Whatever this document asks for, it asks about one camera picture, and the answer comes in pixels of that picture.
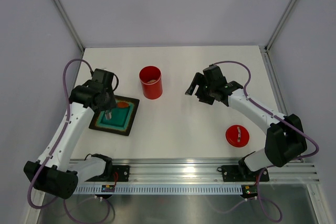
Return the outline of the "stainless steel tongs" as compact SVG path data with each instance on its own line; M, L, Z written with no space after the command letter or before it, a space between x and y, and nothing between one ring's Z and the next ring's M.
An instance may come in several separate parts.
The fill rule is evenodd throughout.
M105 114L106 120L111 120L111 118L112 118L112 111L111 110L106 110L104 114Z

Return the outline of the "red cylindrical canister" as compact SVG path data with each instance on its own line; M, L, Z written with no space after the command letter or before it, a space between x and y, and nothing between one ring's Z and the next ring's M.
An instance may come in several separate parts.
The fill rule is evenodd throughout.
M158 99L162 93L162 74L156 66L146 66L139 72L139 79L144 96L147 99ZM155 79L154 83L148 83L150 80Z

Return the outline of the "red lid with metal handle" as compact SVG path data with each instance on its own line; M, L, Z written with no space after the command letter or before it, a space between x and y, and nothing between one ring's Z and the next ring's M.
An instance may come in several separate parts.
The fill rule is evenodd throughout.
M241 125L230 126L225 133L227 142L237 148L245 147L250 139L247 129Z

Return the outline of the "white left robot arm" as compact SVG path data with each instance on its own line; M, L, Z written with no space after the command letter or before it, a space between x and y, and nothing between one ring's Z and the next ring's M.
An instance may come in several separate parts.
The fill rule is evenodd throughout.
M74 148L94 114L117 106L114 78L112 72L95 69L90 80L71 91L69 108L54 137L37 161L28 161L24 166L31 188L68 199L78 184L94 177L107 181L115 176L112 159L102 154L70 165Z

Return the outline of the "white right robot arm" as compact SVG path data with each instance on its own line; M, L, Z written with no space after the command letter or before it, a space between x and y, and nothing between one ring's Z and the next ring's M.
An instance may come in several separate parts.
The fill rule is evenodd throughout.
M243 114L265 133L265 147L238 162L238 174L243 180L261 176L262 169L268 166L283 167L307 150L298 116L273 112L253 101L246 86L236 81L227 82L217 65L197 72L185 93L194 94L199 102L209 105L214 101L221 102Z

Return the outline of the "black green square plate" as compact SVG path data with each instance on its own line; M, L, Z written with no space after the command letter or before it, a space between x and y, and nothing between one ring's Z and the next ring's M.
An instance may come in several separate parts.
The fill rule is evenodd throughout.
M96 113L90 124L89 129L108 132L113 134L119 134L123 136L129 136L132 125L135 119L136 112L138 110L140 100L130 97L115 96L116 103L124 101L129 104L128 108L113 108L111 120L106 120L105 111Z

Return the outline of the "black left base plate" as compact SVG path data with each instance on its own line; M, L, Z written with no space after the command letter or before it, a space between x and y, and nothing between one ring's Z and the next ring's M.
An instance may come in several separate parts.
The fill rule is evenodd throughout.
M130 166L129 165L112 165L107 167L102 175L98 176L98 180L102 182L128 182Z

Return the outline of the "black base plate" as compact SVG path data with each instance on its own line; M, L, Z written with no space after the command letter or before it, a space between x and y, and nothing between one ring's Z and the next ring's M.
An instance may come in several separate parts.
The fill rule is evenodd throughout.
M112 165L107 167L102 175L98 176L98 180L102 182L128 182L130 166L129 165Z
M223 182L256 182L257 179L260 182L270 181L267 170L261 175L261 170L249 172L238 165L222 165L217 167L216 170L221 173Z

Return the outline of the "aluminium mounting rail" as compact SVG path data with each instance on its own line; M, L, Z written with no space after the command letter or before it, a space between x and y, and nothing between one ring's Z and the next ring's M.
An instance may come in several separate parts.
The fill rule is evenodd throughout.
M114 165L130 166L130 184L222 184L217 168L235 165L232 158L114 159ZM313 163L290 162L268 168L270 184L319 184Z

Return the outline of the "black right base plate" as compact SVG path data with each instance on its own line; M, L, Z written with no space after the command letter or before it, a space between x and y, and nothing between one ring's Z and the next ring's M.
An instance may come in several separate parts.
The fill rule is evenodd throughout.
M223 182L256 182L257 179L260 182L270 181L267 170L261 175L261 170L249 172L238 165L222 165L217 167L216 170L221 173Z

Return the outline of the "left aluminium frame post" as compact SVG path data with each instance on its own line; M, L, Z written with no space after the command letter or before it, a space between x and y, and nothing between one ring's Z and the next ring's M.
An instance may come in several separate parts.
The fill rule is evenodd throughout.
M56 8L57 12L59 13L62 21L64 22L65 26L67 27L72 39L74 40L75 44L77 45L77 48L81 52L81 54L84 54L85 46L83 45L82 40L80 39L80 36L78 35L72 21L70 20L66 9L64 8L64 5L62 4L61 0L51 0L54 7Z

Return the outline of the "aluminium frame post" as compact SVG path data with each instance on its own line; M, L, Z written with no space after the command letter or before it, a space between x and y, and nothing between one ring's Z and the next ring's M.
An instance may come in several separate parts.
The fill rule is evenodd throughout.
M61 0L51 0L54 7L56 8L57 12L59 13L62 21L64 22L65 26L67 27L72 39L74 40L75 44L77 45L77 48L81 52L81 54L84 54L85 46L83 45L82 40L80 39L80 36L78 35L72 21L70 20L66 9L64 8L64 5L62 4Z
M265 52L269 53L272 46L274 45L276 39L281 33L281 30L283 29L284 25L286 24L287 20L289 19L292 11L294 10L296 4L298 3L299 0L289 0L287 6L285 7L285 10L281 14L281 17L276 24L275 29L273 30L268 42L264 46Z

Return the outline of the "right aluminium frame post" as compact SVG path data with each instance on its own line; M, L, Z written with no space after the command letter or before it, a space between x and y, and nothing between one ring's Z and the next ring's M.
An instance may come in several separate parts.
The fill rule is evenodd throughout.
M264 46L265 52L269 53L272 46L274 45L276 39L281 33L281 30L283 29L284 25L286 24L287 20L289 19L292 11L294 10L296 4L298 3L299 0L289 0L287 6L285 7L285 10L281 14L281 17L276 24L275 29L273 30L268 42Z

